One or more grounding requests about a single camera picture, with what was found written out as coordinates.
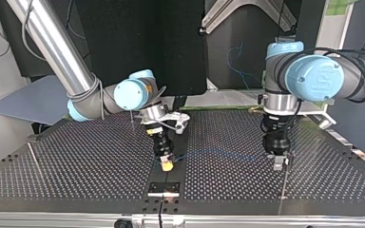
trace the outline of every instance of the metal sheet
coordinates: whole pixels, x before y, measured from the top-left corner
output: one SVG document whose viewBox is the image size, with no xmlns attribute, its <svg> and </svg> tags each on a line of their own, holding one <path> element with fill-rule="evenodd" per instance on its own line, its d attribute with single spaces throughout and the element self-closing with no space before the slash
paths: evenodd
<svg viewBox="0 0 365 228">
<path fill-rule="evenodd" d="M 50 75 L 0 100 L 0 114 L 54 125 L 68 114 L 67 100 L 61 82 L 55 75 Z"/>
<path fill-rule="evenodd" d="M 365 161 L 308 119 L 291 130 L 295 162 L 281 200 L 284 175 L 261 147 L 260 114 L 189 115 L 174 138 L 187 155 L 167 175 L 129 113 L 65 123 L 33 146 L 39 162 L 25 150 L 0 162 L 0 212 L 365 216 Z M 162 181 L 179 182 L 180 196 L 148 198 Z"/>
<path fill-rule="evenodd" d="M 33 151 L 36 159 L 16 153 L 0 164 L 0 209 L 137 213 L 150 206 L 145 189 L 151 171 L 159 174 L 156 181 L 165 180 L 152 170 L 151 139 L 129 113 L 65 123 Z"/>
<path fill-rule="evenodd" d="M 183 182 L 183 196 L 173 199 L 178 213 L 365 216 L 365 161 L 311 121 L 291 131 L 295 162 L 281 200 L 284 176 L 263 152 L 260 114 L 190 116 L 186 161 L 167 177 Z"/>
</svg>

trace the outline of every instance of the black curtain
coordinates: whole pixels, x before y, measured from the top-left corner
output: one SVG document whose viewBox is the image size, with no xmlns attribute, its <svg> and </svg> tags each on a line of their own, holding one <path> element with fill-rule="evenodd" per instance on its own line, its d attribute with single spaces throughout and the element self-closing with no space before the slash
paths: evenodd
<svg viewBox="0 0 365 228">
<path fill-rule="evenodd" d="M 105 86 L 153 70 L 165 95 L 206 90 L 203 0 L 76 0 L 92 69 Z"/>
</svg>

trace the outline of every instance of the optical breadboard table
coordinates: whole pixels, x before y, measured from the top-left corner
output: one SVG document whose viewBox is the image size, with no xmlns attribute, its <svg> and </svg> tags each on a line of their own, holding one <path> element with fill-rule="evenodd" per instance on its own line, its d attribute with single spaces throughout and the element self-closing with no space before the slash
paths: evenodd
<svg viewBox="0 0 365 228">
<path fill-rule="evenodd" d="M 188 114 L 184 134 L 172 137 L 181 161 L 169 173 L 161 171 L 152 140 L 129 113 L 58 123 L 0 161 L 1 221 L 36 213 L 48 220 L 52 215 L 365 217 L 365 161 L 310 119 L 290 131 L 294 159 L 284 185 L 285 172 L 273 171 L 261 145 L 261 114 Z M 180 194 L 149 197 L 154 183 L 177 183 Z"/>
</svg>

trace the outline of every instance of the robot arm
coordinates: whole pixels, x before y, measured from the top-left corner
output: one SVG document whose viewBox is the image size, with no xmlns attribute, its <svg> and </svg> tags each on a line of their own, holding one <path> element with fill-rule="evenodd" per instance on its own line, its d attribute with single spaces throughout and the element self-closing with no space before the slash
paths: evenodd
<svg viewBox="0 0 365 228">
<path fill-rule="evenodd" d="M 261 97 L 266 113 L 261 124 L 266 133 L 262 144 L 275 157 L 285 157 L 290 152 L 287 132 L 303 102 L 333 98 L 365 102 L 365 55 L 328 57 L 313 52 L 304 51 L 301 42 L 274 43 L 268 47 L 265 94 Z"/>
<path fill-rule="evenodd" d="M 154 150 L 162 161 L 163 170 L 171 170 L 173 144 L 167 130 L 171 128 L 182 134 L 189 116 L 170 113 L 162 105 L 162 92 L 152 71 L 135 72 L 117 85 L 102 88 L 100 80 L 88 70 L 72 44 L 49 0 L 7 1 L 66 89 L 72 119 L 83 122 L 124 110 L 140 110 L 141 124 L 154 139 Z M 169 126 L 167 121 L 176 121 L 176 124 Z"/>
</svg>

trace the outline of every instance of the silver metal arm segment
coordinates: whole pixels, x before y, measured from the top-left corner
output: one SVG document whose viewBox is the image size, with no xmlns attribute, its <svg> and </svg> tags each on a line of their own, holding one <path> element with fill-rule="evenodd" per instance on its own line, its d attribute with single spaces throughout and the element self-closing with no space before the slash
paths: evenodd
<svg viewBox="0 0 365 228">
<path fill-rule="evenodd" d="M 174 155 L 168 128 L 182 134 L 189 116 L 164 108 L 160 99 L 162 91 L 156 85 L 153 72 L 141 70 L 117 85 L 102 88 L 69 39 L 49 0 L 8 0 L 8 3 L 19 20 L 26 23 L 31 38 L 67 90 L 70 116 L 82 122 L 123 110 L 141 110 L 142 124 L 154 139 L 154 151 L 163 171 L 170 171 Z M 168 121 L 175 121 L 175 126 L 168 125 Z"/>
<path fill-rule="evenodd" d="M 210 34 L 218 25 L 221 24 L 233 11 L 244 6 L 254 5 L 261 8 L 268 14 L 272 20 L 279 23 L 280 7 L 283 0 L 218 0 L 212 9 L 202 19 L 200 33 Z M 296 23 L 296 18 L 292 12 L 283 6 L 280 27 L 284 30 L 290 30 Z"/>
<path fill-rule="evenodd" d="M 25 22 L 31 0 L 8 0 L 21 23 Z M 94 76 L 74 47 L 65 28 L 47 0 L 32 0 L 27 26 L 40 49 L 69 95 L 89 91 Z"/>
</svg>

